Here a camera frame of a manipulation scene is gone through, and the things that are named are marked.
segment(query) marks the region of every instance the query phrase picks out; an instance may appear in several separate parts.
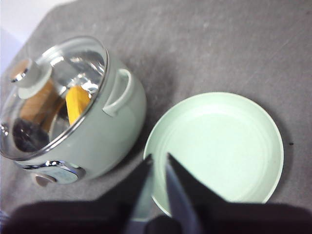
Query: lid knob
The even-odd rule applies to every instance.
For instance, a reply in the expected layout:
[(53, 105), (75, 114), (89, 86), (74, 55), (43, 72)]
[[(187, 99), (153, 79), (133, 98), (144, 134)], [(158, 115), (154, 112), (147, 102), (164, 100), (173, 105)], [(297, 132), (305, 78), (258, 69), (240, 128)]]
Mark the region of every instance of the lid knob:
[(30, 58), (20, 61), (11, 72), (11, 82), (18, 87), (26, 88), (32, 86), (38, 80), (41, 69)]

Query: white wall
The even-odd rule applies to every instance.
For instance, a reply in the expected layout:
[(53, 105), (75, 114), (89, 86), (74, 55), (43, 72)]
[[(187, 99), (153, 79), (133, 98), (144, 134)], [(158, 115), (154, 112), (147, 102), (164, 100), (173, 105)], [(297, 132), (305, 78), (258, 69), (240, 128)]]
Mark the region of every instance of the white wall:
[(0, 73), (21, 49), (46, 13), (74, 0), (0, 0)]

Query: glass lid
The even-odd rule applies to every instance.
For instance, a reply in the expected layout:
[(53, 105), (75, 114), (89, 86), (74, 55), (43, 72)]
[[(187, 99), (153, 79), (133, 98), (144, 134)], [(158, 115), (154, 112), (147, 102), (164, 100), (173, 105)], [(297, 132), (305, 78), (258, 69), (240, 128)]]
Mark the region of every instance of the glass lid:
[(108, 54), (99, 41), (76, 37), (11, 70), (1, 107), (1, 154), (29, 160), (60, 143), (81, 123), (101, 88)]

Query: kitchen utensil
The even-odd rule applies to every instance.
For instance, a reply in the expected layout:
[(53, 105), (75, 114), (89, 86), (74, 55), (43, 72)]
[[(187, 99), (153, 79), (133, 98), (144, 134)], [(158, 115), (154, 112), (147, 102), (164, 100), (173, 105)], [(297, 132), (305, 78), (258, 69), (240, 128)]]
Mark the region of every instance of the kitchen utensil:
[(170, 214), (167, 152), (231, 202), (266, 202), (283, 167), (283, 143), (272, 118), (255, 102), (231, 93), (190, 97), (171, 108), (153, 128), (144, 157), (153, 154), (153, 198)]
[[(1, 110), (1, 154), (60, 184), (94, 178), (129, 152), (142, 128), (146, 97), (140, 81), (92, 37), (53, 46), (11, 72)], [(71, 125), (65, 98), (69, 98)], [(81, 93), (90, 100), (83, 106)]]

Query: pot handle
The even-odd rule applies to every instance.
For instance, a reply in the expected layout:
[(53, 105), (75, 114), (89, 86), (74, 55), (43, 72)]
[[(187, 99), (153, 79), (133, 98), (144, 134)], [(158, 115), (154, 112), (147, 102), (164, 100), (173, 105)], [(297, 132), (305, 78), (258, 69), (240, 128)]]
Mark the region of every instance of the pot handle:
[[(126, 70), (126, 69), (119, 69), (116, 73), (116, 79), (127, 79), (128, 84), (126, 86), (125, 91), (123, 92), (123, 94), (113, 103), (111, 104), (106, 104), (102, 110), (108, 114), (109, 116), (116, 116), (117, 111), (124, 105), (126, 104), (126, 102), (129, 100), (129, 98), (131, 97), (131, 94), (134, 90), (135, 84), (132, 78), (131, 73)], [(118, 82), (118, 80), (116, 80), (114, 86), (113, 86), (113, 90), (107, 100), (107, 103), (110, 103), (110, 100), (112, 99), (112, 97), (114, 97), (116, 95), (116, 92), (119, 89), (119, 84), (120, 82)]]

